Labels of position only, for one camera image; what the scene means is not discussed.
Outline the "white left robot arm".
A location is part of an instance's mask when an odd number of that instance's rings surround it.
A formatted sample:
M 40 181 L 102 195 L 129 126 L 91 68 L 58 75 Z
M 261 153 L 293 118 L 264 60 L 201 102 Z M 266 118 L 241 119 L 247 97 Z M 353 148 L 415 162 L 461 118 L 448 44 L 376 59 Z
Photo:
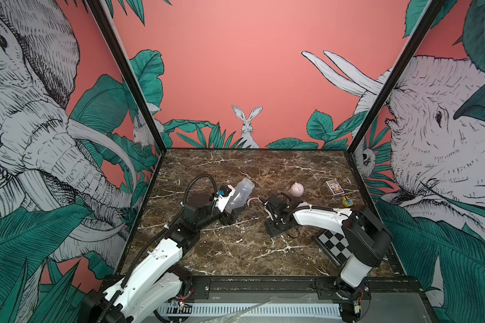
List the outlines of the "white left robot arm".
M 179 265 L 198 242 L 203 228 L 216 221 L 236 222 L 247 201 L 235 201 L 222 192 L 194 195 L 172 223 L 144 246 L 125 276 L 103 292 L 91 292 L 83 300 L 78 322 L 143 322 L 168 300 L 185 301 L 193 295 L 192 275 Z

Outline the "clear baby bottle body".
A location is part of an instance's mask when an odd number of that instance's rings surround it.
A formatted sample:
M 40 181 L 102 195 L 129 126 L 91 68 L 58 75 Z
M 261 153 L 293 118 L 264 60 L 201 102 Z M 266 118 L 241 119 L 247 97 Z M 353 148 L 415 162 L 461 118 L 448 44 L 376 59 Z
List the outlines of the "clear baby bottle body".
M 254 188 L 255 184 L 251 180 L 247 178 L 242 179 L 237 184 L 234 190 L 234 195 L 229 199 L 228 204 L 225 207 L 225 212 L 229 214 L 234 209 L 244 207 Z

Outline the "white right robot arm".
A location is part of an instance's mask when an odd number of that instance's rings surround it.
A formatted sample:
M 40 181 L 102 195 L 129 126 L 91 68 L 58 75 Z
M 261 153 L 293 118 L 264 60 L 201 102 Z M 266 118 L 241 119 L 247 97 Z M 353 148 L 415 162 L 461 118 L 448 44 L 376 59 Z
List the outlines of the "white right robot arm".
M 335 283 L 339 288 L 358 289 L 369 272 L 380 266 L 392 243 L 392 233 L 368 207 L 335 209 L 277 195 L 259 201 L 268 214 L 265 227 L 272 238 L 298 226 L 331 232 L 331 252 L 343 257 Z

